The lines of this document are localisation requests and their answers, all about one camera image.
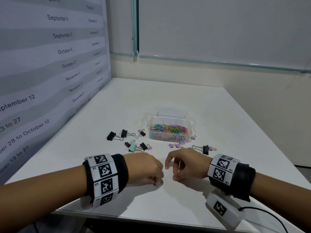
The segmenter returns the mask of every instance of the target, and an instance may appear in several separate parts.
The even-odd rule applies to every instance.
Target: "gray stripe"
[[[30,4],[39,4],[49,7],[61,8],[70,11],[82,11],[86,13],[103,15],[102,6],[99,4],[95,4],[86,0],[60,0],[60,2],[49,1],[49,0],[10,0],[10,1],[19,1]]]
[[[96,37],[104,37],[103,28],[0,29],[0,50],[23,49]]]
[[[94,56],[93,54],[99,52],[101,50],[100,55]],[[86,62],[90,62],[96,58],[102,57],[106,55],[106,47],[102,47],[97,50],[93,50],[87,53],[83,53],[72,58],[56,61],[51,64],[48,64],[39,69],[35,69],[32,71],[28,71],[21,74],[8,75],[0,78],[0,96],[15,93],[24,89],[28,89],[30,87],[36,86],[45,82],[46,80],[54,77],[57,74],[67,72],[69,70],[75,69],[76,67],[84,64]],[[73,64],[70,67],[63,68],[63,64],[69,64],[71,62],[76,61],[76,64]]]
[[[105,81],[102,85],[106,85],[109,80]],[[100,87],[96,87],[95,90],[90,92],[87,95],[88,101],[99,91],[98,89]],[[12,151],[8,156],[7,159],[1,162],[0,168],[2,168],[6,163],[10,163],[10,168],[5,170],[0,174],[0,185],[5,184],[16,172],[18,169],[20,169],[42,146],[45,145],[46,142],[48,142],[74,115],[76,114],[76,108],[70,109],[64,116],[61,117],[61,119],[55,123],[49,130],[45,131],[42,134],[39,134],[31,139],[25,145],[20,145],[17,148],[15,148],[14,151]],[[10,162],[10,159],[12,156],[14,156],[16,153],[19,153],[22,151],[22,149],[28,145],[29,151],[25,152],[16,160],[14,163]]]
[[[4,137],[6,134],[18,129],[22,125],[27,124],[27,123],[29,123],[29,122],[37,119],[37,118],[42,117],[43,115],[49,113],[51,110],[53,110],[55,107],[57,107],[65,98],[68,98],[68,97],[72,96],[73,94],[75,94],[76,92],[80,91],[88,82],[91,82],[96,77],[103,75],[103,73],[107,72],[107,71],[108,71],[108,66],[106,63],[105,65],[99,67],[98,69],[94,70],[93,72],[85,75],[78,82],[75,82],[75,83],[71,84],[70,86],[67,86],[67,87],[65,87],[59,91],[55,91],[55,94],[53,96],[51,96],[50,98],[48,98],[47,100],[45,100],[41,104],[33,106],[29,109],[26,109],[24,111],[21,111],[17,114],[9,116],[9,117],[6,117],[4,120],[1,121],[2,125],[12,122],[17,117],[20,118],[20,122],[18,123],[18,125],[16,127],[12,126],[12,129],[7,128],[3,132],[1,132],[0,138]],[[76,90],[73,90],[72,92],[69,90],[69,89],[74,88],[75,86],[77,86],[81,82],[83,82],[83,84],[81,86],[79,86]]]

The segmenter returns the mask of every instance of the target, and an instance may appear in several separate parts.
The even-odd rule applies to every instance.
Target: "white tabletop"
[[[8,183],[81,165],[85,156],[128,153],[124,142],[133,137],[127,137],[123,142],[107,141],[107,135],[111,131],[120,135],[122,129],[132,133],[146,129],[155,106],[189,113],[197,138],[184,147],[211,145],[217,148],[217,152],[210,153],[211,157],[217,153],[227,154],[249,163],[257,172],[311,189],[310,183],[225,89],[120,78],[112,79]],[[137,143],[141,142],[150,144],[153,150],[149,153],[164,164],[171,151],[169,142],[151,140],[148,133],[137,139]],[[160,188],[153,185],[127,187],[116,200],[97,209],[82,210],[79,201],[75,201],[57,213],[224,231],[224,224],[205,206],[204,188],[188,188],[173,181],[172,175],[172,168],[164,170],[164,183]],[[242,206],[257,204],[266,208],[254,199],[251,203],[238,202]],[[243,220],[237,231],[284,232],[282,226],[269,216],[254,212],[248,214],[250,216],[252,225]],[[286,220],[282,221],[289,232],[300,232]]]

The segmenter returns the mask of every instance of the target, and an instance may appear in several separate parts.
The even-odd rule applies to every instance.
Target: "table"
[[[122,129],[136,134],[138,129],[146,129],[155,106],[188,111],[197,137],[184,147],[211,145],[217,148],[210,153],[212,157],[227,154],[249,163],[258,172],[311,189],[311,184],[225,89],[121,78],[113,78],[99,91],[8,183],[81,165],[86,156],[128,153],[124,142],[133,137],[123,142],[107,141],[106,137],[111,131],[120,135]],[[137,143],[141,142],[150,144],[153,149],[149,153],[164,164],[171,150],[169,142],[151,140],[148,133],[137,139]],[[185,186],[189,182],[173,181],[172,175],[172,168],[164,170],[160,188],[126,187],[115,201],[97,209],[82,210],[79,201],[74,201],[55,213],[226,231],[225,223],[205,206],[205,197],[211,191],[208,181],[200,180],[206,184],[196,183],[194,190]],[[251,203],[234,200],[241,206],[252,204],[268,209],[254,199]],[[236,231],[284,232],[279,222],[265,213],[249,210],[247,218],[250,223],[243,220]],[[289,232],[301,232],[280,219]]]

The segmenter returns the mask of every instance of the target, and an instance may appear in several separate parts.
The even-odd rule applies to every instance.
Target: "white wall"
[[[224,87],[292,161],[311,166],[311,78],[305,74],[111,55],[112,77]],[[258,149],[265,149],[258,144]]]

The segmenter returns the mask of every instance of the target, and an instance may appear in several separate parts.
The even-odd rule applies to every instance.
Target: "person's left hand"
[[[163,178],[163,164],[148,153],[125,154],[128,184],[153,184]]]

